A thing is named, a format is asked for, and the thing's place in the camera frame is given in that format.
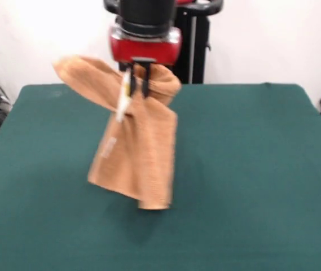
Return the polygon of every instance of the table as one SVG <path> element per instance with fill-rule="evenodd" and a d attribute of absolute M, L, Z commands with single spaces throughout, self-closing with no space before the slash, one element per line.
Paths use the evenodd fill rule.
<path fill-rule="evenodd" d="M 0 270 L 321 270 L 321 116 L 297 85 L 186 85 L 170 210 L 87 182 L 109 112 L 26 86 L 0 129 Z"/>

